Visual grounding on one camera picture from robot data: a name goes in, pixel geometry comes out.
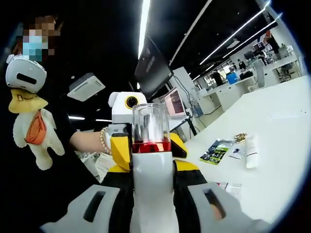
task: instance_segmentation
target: red liquid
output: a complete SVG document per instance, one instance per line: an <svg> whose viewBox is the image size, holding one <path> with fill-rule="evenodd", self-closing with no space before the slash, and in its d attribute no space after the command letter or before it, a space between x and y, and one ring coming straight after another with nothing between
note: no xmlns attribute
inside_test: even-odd
<svg viewBox="0 0 311 233"><path fill-rule="evenodd" d="M171 142L135 142L133 143L133 153L151 153L171 151Z"/></svg>

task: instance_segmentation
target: camera lens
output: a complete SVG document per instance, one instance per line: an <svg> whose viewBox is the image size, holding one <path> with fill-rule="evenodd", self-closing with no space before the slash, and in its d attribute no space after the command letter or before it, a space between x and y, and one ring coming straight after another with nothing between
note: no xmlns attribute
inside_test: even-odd
<svg viewBox="0 0 311 233"><path fill-rule="evenodd" d="M138 100L136 99L136 97L131 96L131 97L127 98L126 104L130 108L133 108L134 105L138 104Z"/></svg>

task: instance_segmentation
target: white plush toy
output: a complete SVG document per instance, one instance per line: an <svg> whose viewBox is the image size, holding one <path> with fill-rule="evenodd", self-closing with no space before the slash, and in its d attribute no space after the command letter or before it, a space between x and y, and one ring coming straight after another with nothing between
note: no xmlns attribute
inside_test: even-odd
<svg viewBox="0 0 311 233"><path fill-rule="evenodd" d="M44 109L48 103L25 90L12 89L12 101L9 110L18 114L13 126L13 138L16 145L23 148L29 145L41 170L52 166L52 158L47 148L51 147L57 155L65 154L64 147L57 137L52 114Z"/></svg>

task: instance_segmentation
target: face mask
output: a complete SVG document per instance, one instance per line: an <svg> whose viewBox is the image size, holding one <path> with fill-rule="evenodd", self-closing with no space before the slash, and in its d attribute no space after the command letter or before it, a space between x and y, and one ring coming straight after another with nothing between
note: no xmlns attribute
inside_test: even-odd
<svg viewBox="0 0 311 233"><path fill-rule="evenodd" d="M48 39L43 42L41 35L35 35L32 30L29 36L23 37L23 55L31 61L42 62L42 50L48 49Z"/></svg>

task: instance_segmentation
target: white vr headset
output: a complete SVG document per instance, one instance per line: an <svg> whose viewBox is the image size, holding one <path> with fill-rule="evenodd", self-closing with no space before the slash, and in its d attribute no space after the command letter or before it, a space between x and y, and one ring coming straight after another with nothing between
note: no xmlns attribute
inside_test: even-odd
<svg viewBox="0 0 311 233"><path fill-rule="evenodd" d="M47 72L37 62L23 55L9 55L6 60L8 67L5 81L10 88L21 88L37 93L44 85Z"/></svg>

